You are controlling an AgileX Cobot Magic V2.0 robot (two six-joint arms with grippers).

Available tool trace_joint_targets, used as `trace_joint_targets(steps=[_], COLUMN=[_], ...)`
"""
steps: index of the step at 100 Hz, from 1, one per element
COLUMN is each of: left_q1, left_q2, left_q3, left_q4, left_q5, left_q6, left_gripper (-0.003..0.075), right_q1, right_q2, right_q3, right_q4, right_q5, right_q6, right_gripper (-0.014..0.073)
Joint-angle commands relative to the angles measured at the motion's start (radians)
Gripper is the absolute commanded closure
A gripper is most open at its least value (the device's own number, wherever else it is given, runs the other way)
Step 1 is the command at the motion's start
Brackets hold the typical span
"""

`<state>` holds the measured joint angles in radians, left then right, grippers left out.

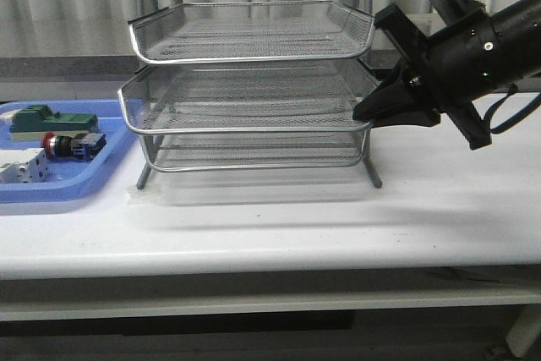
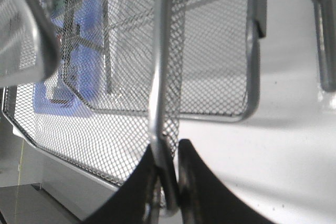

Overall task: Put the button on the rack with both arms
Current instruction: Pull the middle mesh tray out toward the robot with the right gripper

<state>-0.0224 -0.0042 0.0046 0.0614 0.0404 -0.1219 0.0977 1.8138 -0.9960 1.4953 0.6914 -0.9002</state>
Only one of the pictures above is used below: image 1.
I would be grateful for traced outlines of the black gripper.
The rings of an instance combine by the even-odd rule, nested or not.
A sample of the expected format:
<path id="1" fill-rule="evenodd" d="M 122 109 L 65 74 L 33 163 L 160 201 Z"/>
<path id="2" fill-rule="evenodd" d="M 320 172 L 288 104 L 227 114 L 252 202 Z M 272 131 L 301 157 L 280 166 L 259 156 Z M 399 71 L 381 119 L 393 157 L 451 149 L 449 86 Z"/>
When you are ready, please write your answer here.
<path id="1" fill-rule="evenodd" d="M 352 118 L 373 127 L 434 127 L 446 114 L 476 150 L 492 141 L 473 101 L 505 83 L 491 18 L 478 8 L 431 36 L 391 4 L 376 14 L 401 57 L 387 77 L 354 108 Z"/>

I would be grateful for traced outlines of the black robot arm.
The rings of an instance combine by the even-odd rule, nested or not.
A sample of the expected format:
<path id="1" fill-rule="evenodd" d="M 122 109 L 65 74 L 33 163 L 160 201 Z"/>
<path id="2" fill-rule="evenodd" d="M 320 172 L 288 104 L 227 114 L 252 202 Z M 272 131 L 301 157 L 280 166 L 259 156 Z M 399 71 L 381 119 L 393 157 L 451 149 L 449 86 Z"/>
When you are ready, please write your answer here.
<path id="1" fill-rule="evenodd" d="M 477 6 L 458 21 L 426 36 L 394 3 L 375 25 L 401 54 L 391 73 L 359 102 L 352 117 L 376 128 L 433 127 L 446 114 L 471 149 L 490 145 L 540 104 L 534 99 L 496 128 L 493 114 L 481 117 L 473 101 L 540 71 L 540 0 L 520 0 L 488 15 Z"/>

